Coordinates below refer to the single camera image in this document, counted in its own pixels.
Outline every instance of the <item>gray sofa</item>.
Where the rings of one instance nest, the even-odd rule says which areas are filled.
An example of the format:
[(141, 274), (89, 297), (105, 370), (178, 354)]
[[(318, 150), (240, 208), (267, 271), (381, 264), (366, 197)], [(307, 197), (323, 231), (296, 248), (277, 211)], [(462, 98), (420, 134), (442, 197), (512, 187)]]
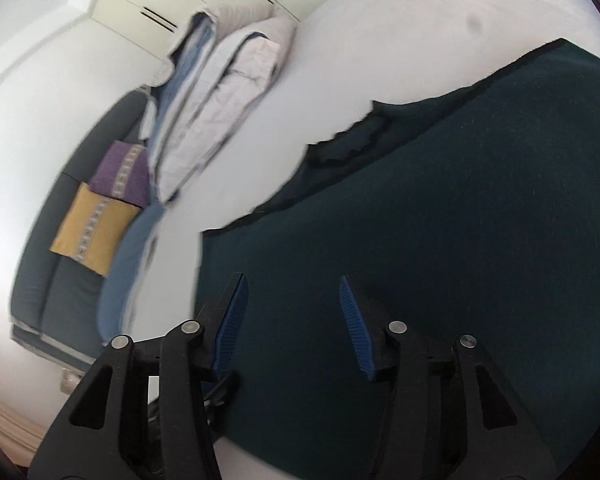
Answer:
[(22, 253), (11, 293), (11, 337), (46, 359), (84, 372), (102, 349), (96, 308), (104, 278), (49, 250), (81, 182), (115, 140), (138, 142), (146, 95), (125, 95), (88, 133), (49, 192)]

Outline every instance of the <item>yellow cushion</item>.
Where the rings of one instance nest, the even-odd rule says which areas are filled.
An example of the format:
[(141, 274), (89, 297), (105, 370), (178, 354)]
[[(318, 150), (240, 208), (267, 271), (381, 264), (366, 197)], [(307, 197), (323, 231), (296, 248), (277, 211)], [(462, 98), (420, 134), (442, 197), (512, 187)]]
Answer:
[(106, 276), (120, 238), (139, 212), (140, 208), (91, 192), (82, 183), (51, 250)]

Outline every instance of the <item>purple pillow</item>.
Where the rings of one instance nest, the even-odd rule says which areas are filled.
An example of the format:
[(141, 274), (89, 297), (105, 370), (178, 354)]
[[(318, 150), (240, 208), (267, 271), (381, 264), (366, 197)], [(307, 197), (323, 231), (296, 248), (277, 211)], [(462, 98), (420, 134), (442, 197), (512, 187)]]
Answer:
[(149, 205), (149, 164), (146, 149), (116, 140), (89, 181), (99, 195), (145, 208)]

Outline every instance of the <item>bed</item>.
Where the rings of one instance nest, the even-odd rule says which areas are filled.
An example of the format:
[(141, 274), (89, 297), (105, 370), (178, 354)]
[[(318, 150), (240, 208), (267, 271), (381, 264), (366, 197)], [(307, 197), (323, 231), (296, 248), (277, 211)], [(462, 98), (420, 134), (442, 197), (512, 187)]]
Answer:
[[(471, 85), (557, 38), (600, 57), (591, 0), (330, 0), (298, 28), (275, 86), (166, 211), (129, 313), (135, 340), (192, 316), (201, 236), (250, 213), (294, 173), (305, 146), (371, 110)], [(227, 440), (224, 478), (288, 478)]]

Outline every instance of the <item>metal screw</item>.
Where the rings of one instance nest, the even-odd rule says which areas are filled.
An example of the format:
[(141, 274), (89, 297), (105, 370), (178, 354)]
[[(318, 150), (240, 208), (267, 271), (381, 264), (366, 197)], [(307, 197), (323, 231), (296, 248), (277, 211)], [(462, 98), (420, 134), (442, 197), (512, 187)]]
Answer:
[(474, 336), (464, 334), (460, 336), (460, 344), (465, 348), (474, 348), (478, 344), (478, 341)]
[(200, 323), (197, 321), (187, 321), (180, 328), (185, 334), (195, 334), (200, 330)]
[(389, 323), (389, 330), (394, 334), (404, 334), (407, 332), (407, 326), (401, 321), (392, 321)]
[(115, 336), (115, 338), (111, 340), (111, 346), (117, 350), (124, 348), (128, 344), (129, 338), (126, 335)]

